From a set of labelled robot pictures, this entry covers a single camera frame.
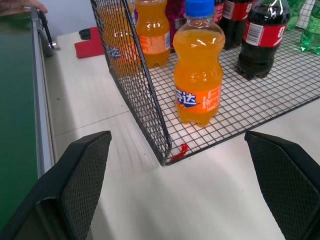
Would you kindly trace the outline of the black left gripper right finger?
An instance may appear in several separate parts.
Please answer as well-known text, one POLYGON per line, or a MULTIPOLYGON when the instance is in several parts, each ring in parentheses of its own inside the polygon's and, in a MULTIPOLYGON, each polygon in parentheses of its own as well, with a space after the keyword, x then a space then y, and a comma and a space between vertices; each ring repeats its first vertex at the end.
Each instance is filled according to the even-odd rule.
POLYGON ((320 165, 297 143, 247 131, 262 196, 285 240, 320 240, 320 165))

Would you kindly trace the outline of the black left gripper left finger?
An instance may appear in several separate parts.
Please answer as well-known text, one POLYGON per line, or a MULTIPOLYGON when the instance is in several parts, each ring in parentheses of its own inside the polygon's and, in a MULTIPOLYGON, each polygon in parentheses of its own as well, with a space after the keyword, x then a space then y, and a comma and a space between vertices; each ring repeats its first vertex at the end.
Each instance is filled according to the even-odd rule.
POLYGON ((0 231, 0 240, 86 240, 100 198, 112 134, 72 142, 0 231))

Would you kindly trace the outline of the green conveyor belt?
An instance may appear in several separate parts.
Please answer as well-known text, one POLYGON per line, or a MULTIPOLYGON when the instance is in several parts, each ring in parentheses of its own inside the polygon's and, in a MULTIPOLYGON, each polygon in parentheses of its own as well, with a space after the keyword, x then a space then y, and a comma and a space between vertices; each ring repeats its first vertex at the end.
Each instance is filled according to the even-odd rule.
POLYGON ((0 16, 0 232, 56 161, 44 17, 36 8, 0 16))

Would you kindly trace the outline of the person's bare hand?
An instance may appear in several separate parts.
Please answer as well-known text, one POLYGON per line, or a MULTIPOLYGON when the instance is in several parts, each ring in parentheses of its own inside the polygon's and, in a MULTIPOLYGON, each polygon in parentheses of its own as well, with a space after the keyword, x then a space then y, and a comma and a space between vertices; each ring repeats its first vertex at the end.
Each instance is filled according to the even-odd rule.
POLYGON ((47 13, 46 7, 37 0, 0 0, 0 16, 27 12, 31 7, 47 13))

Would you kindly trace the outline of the red zip tie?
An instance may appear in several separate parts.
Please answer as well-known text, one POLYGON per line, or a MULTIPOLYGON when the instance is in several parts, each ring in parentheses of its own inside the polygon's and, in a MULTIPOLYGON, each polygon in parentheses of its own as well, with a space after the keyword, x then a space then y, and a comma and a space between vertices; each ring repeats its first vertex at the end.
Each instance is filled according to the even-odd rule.
POLYGON ((186 143, 183 143, 180 145, 181 149, 180 149, 180 152, 179 154, 173 156, 170 160, 170 162, 176 162, 178 161, 179 159, 181 159, 182 157, 185 156, 185 154, 188 152, 189 150, 189 146, 186 144, 186 143))

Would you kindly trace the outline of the red cloth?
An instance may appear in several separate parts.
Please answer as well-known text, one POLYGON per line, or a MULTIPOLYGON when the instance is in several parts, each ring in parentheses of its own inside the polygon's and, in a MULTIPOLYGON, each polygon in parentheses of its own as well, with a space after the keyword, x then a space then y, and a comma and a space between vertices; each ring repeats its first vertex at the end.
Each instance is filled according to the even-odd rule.
POLYGON ((104 54, 100 33, 97 27, 90 27, 90 40, 82 40, 74 44, 78 59, 100 56, 104 54))

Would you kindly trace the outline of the black round object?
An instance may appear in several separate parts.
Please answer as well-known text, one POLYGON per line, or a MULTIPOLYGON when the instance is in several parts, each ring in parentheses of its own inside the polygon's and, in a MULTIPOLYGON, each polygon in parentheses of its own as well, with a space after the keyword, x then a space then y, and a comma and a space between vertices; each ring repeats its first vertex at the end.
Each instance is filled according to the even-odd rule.
POLYGON ((90 28, 82 29, 78 32, 78 34, 82 40, 90 40, 91 39, 91 29, 90 28))

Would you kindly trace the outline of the cola bottle red label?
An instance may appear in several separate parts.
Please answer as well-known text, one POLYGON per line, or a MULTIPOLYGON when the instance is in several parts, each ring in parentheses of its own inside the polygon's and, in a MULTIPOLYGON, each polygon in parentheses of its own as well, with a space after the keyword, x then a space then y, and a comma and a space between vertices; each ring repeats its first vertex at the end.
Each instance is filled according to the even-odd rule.
POLYGON ((247 80, 265 78, 275 60, 290 19, 287 0, 258 0, 244 28, 236 70, 247 80))
POLYGON ((219 26, 225 35, 225 50, 241 45, 247 17, 255 2, 255 0, 224 1, 224 9, 219 26))

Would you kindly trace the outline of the orange soda bottle blue cap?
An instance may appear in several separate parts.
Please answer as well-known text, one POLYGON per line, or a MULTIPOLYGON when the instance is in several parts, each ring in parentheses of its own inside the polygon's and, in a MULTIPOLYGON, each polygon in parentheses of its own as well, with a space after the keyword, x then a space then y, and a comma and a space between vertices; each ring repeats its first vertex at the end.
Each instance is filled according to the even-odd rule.
POLYGON ((213 21, 215 0, 185 0, 186 22, 173 37, 178 60, 173 73, 180 121, 205 127, 217 114, 223 82, 219 55, 223 30, 213 21))

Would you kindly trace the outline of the green soda bottle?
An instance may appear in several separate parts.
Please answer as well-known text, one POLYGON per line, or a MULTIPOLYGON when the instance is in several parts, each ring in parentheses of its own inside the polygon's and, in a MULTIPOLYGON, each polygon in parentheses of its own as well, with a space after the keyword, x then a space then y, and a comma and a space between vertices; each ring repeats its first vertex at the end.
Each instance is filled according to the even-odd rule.
POLYGON ((303 52, 320 55, 320 0, 315 0, 307 27, 300 38, 300 48, 303 52))
POLYGON ((287 24, 287 31, 293 30, 300 18, 300 12, 306 0, 287 0, 290 9, 290 18, 287 24))

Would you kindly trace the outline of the purple soda bottle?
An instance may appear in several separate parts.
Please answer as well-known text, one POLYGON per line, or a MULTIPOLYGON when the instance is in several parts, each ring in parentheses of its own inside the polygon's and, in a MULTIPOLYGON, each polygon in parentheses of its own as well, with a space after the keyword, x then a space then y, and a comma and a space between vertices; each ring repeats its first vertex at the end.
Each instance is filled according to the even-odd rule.
POLYGON ((173 49, 173 38, 177 29, 182 25, 185 13, 185 0, 167 0, 165 15, 169 22, 170 48, 173 49))

